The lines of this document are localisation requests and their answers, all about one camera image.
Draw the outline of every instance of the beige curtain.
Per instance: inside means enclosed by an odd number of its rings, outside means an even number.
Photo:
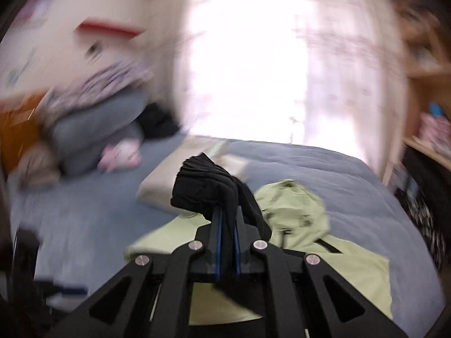
[[[305,144],[381,179],[405,118],[388,0],[153,0],[155,90],[193,134]]]

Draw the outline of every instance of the curtain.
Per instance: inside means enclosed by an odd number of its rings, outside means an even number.
[[[323,147],[381,179],[406,80],[388,0],[152,0],[154,90],[186,131]]]

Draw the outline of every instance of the metal screw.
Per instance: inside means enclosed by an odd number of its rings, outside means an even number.
[[[256,240],[254,241],[253,246],[255,249],[263,250],[268,248],[268,243],[264,240]]]
[[[150,258],[147,255],[139,255],[135,259],[137,265],[146,265],[150,262]]]
[[[200,248],[202,248],[202,246],[203,244],[199,240],[193,240],[188,244],[188,247],[192,250],[199,250]]]
[[[306,262],[311,265],[317,265],[319,262],[321,262],[321,258],[318,257],[316,254],[309,254],[305,258]]]

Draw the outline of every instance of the white wall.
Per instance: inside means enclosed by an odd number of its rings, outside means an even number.
[[[10,28],[0,43],[0,98],[33,92],[53,85],[67,85],[115,61],[118,56],[144,55],[148,35],[125,43],[101,35],[83,35],[74,29],[87,17],[128,22],[141,27],[148,24],[150,0],[53,0],[47,20],[39,27]],[[101,57],[91,63],[87,49],[96,40],[107,45]],[[11,84],[11,70],[30,66]]]

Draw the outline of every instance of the bed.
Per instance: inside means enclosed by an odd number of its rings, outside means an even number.
[[[142,180],[183,140],[179,133],[145,141],[143,163],[112,174],[94,171],[49,190],[23,191],[8,178],[13,233],[19,223],[42,240],[36,273],[65,284],[85,285],[90,293],[125,262],[125,248],[176,215],[136,200]],[[298,145],[230,140],[228,151],[250,160],[252,191],[281,179],[294,179],[324,202],[331,234],[390,260],[392,314],[411,338],[420,338],[444,307],[441,285],[428,250],[396,199],[356,158]]]

